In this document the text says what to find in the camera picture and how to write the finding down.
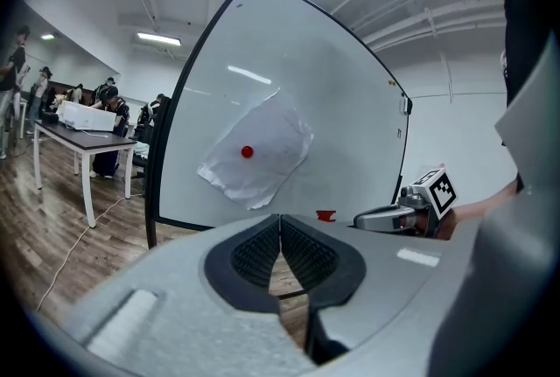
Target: white wall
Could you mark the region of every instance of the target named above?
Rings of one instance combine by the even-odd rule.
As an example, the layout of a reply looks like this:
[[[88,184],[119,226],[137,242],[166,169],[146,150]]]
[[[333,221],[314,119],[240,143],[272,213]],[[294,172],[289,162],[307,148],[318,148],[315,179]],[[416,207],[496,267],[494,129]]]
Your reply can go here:
[[[439,46],[449,61],[453,102],[433,38],[378,52],[414,103],[402,166],[404,185],[445,164],[459,204],[489,197],[516,173],[494,125],[506,110],[500,55],[503,30],[446,35]]]
[[[114,77],[118,84],[115,71],[77,45],[69,44],[60,47],[49,65],[53,81],[74,87],[81,83],[90,90],[96,89],[108,77]]]
[[[124,73],[130,42],[117,23],[113,0],[24,0],[44,20],[97,59]]]
[[[135,114],[137,107],[154,101],[160,93],[171,97],[185,62],[155,53],[135,52],[126,77],[118,83],[120,95],[129,103],[130,113]]]

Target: white cable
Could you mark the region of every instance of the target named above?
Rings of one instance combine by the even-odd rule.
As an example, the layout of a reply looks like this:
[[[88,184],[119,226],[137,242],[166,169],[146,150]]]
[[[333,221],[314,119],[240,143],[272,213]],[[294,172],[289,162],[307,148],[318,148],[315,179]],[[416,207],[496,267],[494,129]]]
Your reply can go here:
[[[91,133],[88,133],[87,131],[81,129],[80,130],[82,133],[86,133],[88,136],[96,136],[96,137],[108,137],[107,135],[92,135]]]
[[[130,195],[130,197],[142,197],[142,193],[137,193],[135,195]],[[107,212],[109,212],[113,207],[115,207],[116,205],[118,205],[121,201],[123,201],[124,199],[126,199],[126,197],[122,197],[121,199],[117,200],[115,204],[113,204],[112,206],[110,206],[107,211],[105,211],[104,213],[102,213],[99,217],[97,217],[95,219],[95,221],[97,221],[98,219],[100,219],[103,215],[105,215]],[[78,246],[78,243],[80,243],[81,238],[86,234],[86,232],[91,229],[90,227],[87,227],[86,230],[81,233],[81,236],[78,237],[78,240],[74,243],[73,247],[70,248],[70,251],[68,251],[68,254],[66,255],[66,258],[64,259],[64,261],[62,262],[62,265],[60,265],[60,268],[57,270],[57,272],[54,274],[54,278],[52,279],[51,282],[51,286],[48,288],[48,290],[46,291],[46,293],[43,295],[43,297],[41,297],[41,300],[38,303],[37,309],[35,309],[35,311],[39,311],[41,309],[41,305],[43,305],[43,302],[45,301],[45,298],[48,296],[48,294],[51,292],[51,290],[54,287],[54,283],[56,283],[57,278],[59,277],[59,273],[60,271],[62,271],[62,269],[64,268],[64,266],[67,264],[68,262],[68,257],[70,257],[70,254],[74,251],[74,248],[76,248]]]

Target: dark tabletop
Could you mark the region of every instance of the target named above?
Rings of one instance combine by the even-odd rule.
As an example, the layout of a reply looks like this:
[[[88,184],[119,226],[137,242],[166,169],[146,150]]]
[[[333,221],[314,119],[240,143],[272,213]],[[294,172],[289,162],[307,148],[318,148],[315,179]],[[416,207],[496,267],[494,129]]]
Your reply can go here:
[[[136,141],[131,141],[124,137],[116,136],[107,131],[86,130],[92,135],[106,135],[107,137],[90,136],[83,131],[68,129],[61,123],[42,123],[37,121],[37,125],[41,128],[61,137],[65,141],[75,145],[82,150],[102,149],[105,147],[119,147],[122,145],[134,145]]]

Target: wooden floor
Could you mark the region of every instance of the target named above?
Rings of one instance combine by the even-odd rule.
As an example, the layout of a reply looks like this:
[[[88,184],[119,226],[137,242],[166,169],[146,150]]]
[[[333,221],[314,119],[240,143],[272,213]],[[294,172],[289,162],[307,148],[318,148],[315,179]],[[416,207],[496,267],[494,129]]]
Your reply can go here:
[[[33,148],[29,140],[0,161],[0,248],[3,265],[21,304],[34,311],[68,250],[88,227],[81,176],[74,176],[72,151],[52,139],[41,142],[43,189],[35,187]],[[92,180],[94,214],[98,217],[124,196],[124,168],[113,180]],[[133,180],[131,193],[142,192],[143,180]],[[59,324],[72,305],[99,283],[148,251],[144,199],[123,200],[89,229],[70,255],[40,313]],[[166,225],[157,226],[158,244],[197,235]],[[280,257],[273,270],[270,293],[300,290],[298,281]],[[301,346],[305,338],[307,296],[284,300],[281,320]]]

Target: white box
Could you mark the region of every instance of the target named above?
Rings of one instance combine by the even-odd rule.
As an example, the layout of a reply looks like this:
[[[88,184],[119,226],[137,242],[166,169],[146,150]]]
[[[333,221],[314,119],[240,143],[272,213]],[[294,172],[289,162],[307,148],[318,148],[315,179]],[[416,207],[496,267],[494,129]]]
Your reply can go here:
[[[411,184],[413,193],[420,193],[430,201],[441,220],[459,199],[445,167],[424,174]]]
[[[93,131],[113,131],[116,118],[116,114],[110,111],[86,107],[72,101],[62,102],[57,115],[67,127]]]

